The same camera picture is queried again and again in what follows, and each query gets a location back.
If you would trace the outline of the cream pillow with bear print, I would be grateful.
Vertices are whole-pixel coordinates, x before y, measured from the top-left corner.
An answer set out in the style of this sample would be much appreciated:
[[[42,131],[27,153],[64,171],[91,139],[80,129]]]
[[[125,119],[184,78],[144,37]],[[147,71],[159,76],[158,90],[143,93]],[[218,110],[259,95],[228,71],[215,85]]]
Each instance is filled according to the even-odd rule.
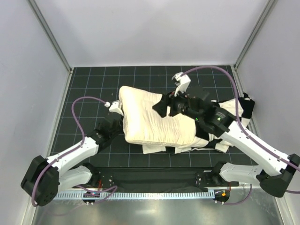
[[[120,88],[123,132],[128,143],[177,147],[194,142],[194,120],[182,114],[162,118],[152,109],[161,97],[161,94],[129,86]]]

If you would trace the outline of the black white checkered pillowcase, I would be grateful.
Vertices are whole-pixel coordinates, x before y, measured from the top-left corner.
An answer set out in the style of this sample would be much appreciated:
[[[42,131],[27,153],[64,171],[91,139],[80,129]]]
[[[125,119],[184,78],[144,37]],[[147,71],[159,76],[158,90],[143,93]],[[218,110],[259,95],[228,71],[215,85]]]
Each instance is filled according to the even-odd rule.
[[[239,125],[244,129],[252,117],[255,102],[247,93],[228,101],[211,101],[211,108],[199,120],[195,120],[196,142],[186,147],[160,146],[155,148],[152,145],[143,145],[144,154],[157,153],[161,151],[170,154],[179,154],[192,150],[216,149],[220,152],[227,152],[232,145],[224,138],[230,132],[232,124]]]

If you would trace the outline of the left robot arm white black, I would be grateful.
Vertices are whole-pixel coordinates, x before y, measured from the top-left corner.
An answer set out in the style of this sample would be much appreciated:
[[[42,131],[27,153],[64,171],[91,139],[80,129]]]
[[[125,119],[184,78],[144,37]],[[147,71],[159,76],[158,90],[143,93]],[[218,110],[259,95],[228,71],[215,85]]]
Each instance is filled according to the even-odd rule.
[[[74,146],[48,158],[35,157],[21,182],[21,188],[31,196],[33,206],[45,206],[59,192],[69,188],[97,186],[99,170],[84,160],[110,146],[122,131],[123,115],[110,112]]]

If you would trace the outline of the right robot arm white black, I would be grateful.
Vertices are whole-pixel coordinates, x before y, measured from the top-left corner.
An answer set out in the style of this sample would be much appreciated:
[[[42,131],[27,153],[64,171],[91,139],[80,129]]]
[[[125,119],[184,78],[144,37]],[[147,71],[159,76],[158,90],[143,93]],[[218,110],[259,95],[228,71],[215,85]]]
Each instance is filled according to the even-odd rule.
[[[247,131],[237,114],[231,114],[207,97],[208,92],[203,90],[199,97],[191,92],[175,90],[163,95],[152,108],[162,118],[181,113],[193,119],[201,130],[229,142],[257,163],[257,166],[218,163],[211,174],[215,185],[232,181],[249,183],[259,185],[274,197],[283,197],[295,172],[299,170],[300,157],[271,147]]]

